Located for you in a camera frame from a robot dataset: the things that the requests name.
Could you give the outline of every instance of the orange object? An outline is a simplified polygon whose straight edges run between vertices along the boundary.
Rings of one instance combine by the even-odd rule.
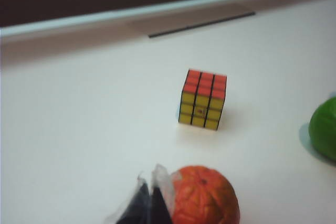
[[[238,224],[238,200],[230,182],[204,166],[179,170],[175,187],[174,224]]]

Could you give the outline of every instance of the cube sticker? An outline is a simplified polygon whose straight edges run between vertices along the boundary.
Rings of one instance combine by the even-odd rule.
[[[217,130],[225,102],[227,77],[190,69],[182,90],[178,120]]]

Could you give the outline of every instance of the table top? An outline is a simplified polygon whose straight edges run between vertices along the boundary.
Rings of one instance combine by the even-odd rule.
[[[336,91],[336,0],[234,2],[257,15],[154,39],[131,17],[3,38],[2,223],[102,223],[160,163],[224,174],[241,224],[335,224],[336,165],[307,126]],[[227,75],[217,132],[177,122],[188,68]]]

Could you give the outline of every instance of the black strip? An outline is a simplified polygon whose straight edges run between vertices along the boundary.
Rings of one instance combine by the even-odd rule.
[[[187,82],[187,78],[188,78],[188,75],[189,75],[189,71],[190,71],[190,69],[188,70],[187,76],[186,76],[186,78],[185,78],[185,81],[184,81],[184,84],[183,84],[183,87],[182,87],[181,100],[180,100],[180,112],[179,112],[179,117],[178,117],[178,120],[179,120],[179,121],[178,121],[178,122],[180,122],[183,88],[184,88],[185,83]]]
[[[196,97],[197,97],[198,87],[200,86],[200,85],[199,85],[199,81],[201,80],[202,72],[201,72],[199,75],[200,75],[200,76],[199,76],[199,78],[198,78],[198,83],[197,83],[197,86],[196,86],[195,98],[194,98],[194,106],[193,106],[193,113],[191,114],[191,121],[190,121],[190,124],[193,123],[194,111],[195,111],[195,106],[196,106]]]
[[[222,19],[217,19],[217,20],[213,20],[213,21],[209,21],[209,22],[205,22],[205,23],[201,23],[201,24],[181,27],[181,28],[168,30],[168,31],[162,31],[160,33],[155,33],[155,34],[149,34],[148,37],[149,38],[155,38],[155,37],[159,37],[159,36],[163,36],[163,35],[178,33],[179,31],[186,31],[186,30],[190,30],[190,29],[195,29],[195,28],[199,28],[199,27],[203,27],[203,26],[208,26],[208,25],[212,25],[212,24],[217,24],[217,23],[226,22],[226,21],[230,21],[230,20],[234,20],[234,19],[238,19],[238,18],[244,18],[244,17],[248,17],[248,16],[253,16],[253,15],[256,15],[256,12],[249,12],[249,13],[245,13],[245,14],[241,14],[241,15],[237,15],[237,16],[231,16],[231,17],[222,18]]]
[[[226,76],[226,81],[225,81],[225,89],[224,89],[225,96],[224,96],[223,106],[222,106],[222,110],[221,110],[221,115],[219,116],[219,121],[218,121],[217,129],[216,129],[216,130],[218,130],[219,122],[220,122],[220,120],[221,120],[221,118],[222,118],[222,113],[223,113],[224,103],[225,103],[225,99],[226,99],[226,83],[227,83],[227,76]]]
[[[205,114],[205,119],[204,119],[203,128],[205,128],[205,123],[206,123],[206,120],[208,119],[208,112],[209,112],[210,101],[211,101],[211,97],[212,97],[212,89],[214,88],[215,76],[216,76],[215,74],[213,74],[213,76],[212,76],[212,83],[211,83],[211,89],[210,89],[210,96],[209,96],[208,106],[206,107],[206,114]]]

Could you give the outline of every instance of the green object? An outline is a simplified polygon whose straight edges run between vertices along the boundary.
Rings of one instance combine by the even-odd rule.
[[[309,135],[319,153],[336,161],[336,97],[315,110],[310,119]]]

